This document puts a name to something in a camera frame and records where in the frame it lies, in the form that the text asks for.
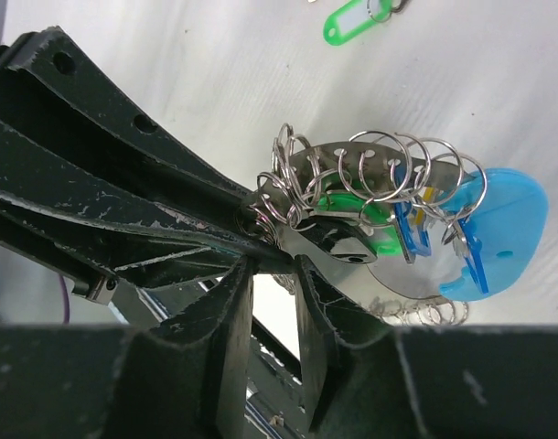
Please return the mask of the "green tag key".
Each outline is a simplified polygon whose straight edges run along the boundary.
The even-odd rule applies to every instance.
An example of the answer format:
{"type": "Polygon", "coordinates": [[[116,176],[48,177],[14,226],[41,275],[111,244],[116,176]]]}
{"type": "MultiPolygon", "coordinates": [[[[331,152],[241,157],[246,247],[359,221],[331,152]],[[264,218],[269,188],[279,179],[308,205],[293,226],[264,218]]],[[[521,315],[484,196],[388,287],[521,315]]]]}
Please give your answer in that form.
{"type": "Polygon", "coordinates": [[[342,46],[372,27],[399,15],[409,0],[353,0],[331,13],[323,26],[323,38],[330,46],[342,46]]]}

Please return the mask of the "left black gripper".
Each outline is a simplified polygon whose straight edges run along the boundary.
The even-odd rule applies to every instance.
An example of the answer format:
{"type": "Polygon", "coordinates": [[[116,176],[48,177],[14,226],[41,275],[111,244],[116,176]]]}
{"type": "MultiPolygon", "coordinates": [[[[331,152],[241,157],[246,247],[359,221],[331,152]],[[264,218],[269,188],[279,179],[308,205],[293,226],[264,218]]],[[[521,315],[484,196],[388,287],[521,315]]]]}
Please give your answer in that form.
{"type": "Polygon", "coordinates": [[[120,187],[119,147],[91,102],[105,76],[73,43],[0,46],[0,245],[109,303],[119,278],[144,288],[225,274],[239,259],[289,273],[277,248],[120,187]]]}

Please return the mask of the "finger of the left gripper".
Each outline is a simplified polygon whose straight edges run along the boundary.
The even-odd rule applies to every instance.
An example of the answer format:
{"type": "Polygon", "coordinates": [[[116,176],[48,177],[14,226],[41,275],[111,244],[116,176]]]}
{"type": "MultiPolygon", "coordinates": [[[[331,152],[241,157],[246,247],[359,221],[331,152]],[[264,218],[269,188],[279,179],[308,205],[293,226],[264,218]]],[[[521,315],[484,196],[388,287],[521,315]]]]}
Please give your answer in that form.
{"type": "Polygon", "coordinates": [[[60,28],[21,35],[6,63],[34,139],[118,187],[168,206],[237,208],[250,190],[153,121],[60,28]]]}

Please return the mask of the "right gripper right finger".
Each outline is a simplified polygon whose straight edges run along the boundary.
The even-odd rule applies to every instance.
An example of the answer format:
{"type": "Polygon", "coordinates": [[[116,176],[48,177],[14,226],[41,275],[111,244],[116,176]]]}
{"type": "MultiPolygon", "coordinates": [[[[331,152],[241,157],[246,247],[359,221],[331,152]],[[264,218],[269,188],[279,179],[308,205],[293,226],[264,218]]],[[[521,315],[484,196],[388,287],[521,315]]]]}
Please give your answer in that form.
{"type": "Polygon", "coordinates": [[[315,438],[558,438],[558,326],[394,327],[295,273],[315,438]]]}

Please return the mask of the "black tag key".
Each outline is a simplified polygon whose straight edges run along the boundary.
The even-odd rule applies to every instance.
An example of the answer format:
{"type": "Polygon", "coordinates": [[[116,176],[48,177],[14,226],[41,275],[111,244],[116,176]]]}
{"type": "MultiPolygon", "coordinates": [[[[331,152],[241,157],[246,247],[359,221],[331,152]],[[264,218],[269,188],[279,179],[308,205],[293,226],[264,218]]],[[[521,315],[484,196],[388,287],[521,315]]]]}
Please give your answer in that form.
{"type": "Polygon", "coordinates": [[[340,262],[370,264],[378,259],[370,238],[359,227],[341,219],[322,216],[306,219],[300,234],[340,262]]]}

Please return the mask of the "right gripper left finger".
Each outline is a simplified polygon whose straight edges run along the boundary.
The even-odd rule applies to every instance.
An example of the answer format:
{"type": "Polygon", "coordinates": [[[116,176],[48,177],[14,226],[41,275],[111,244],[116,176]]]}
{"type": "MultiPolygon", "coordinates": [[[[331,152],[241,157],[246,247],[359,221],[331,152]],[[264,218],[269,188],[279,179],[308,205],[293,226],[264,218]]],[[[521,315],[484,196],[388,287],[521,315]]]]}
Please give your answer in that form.
{"type": "Polygon", "coordinates": [[[157,327],[0,325],[0,438],[240,438],[255,262],[157,327]]]}

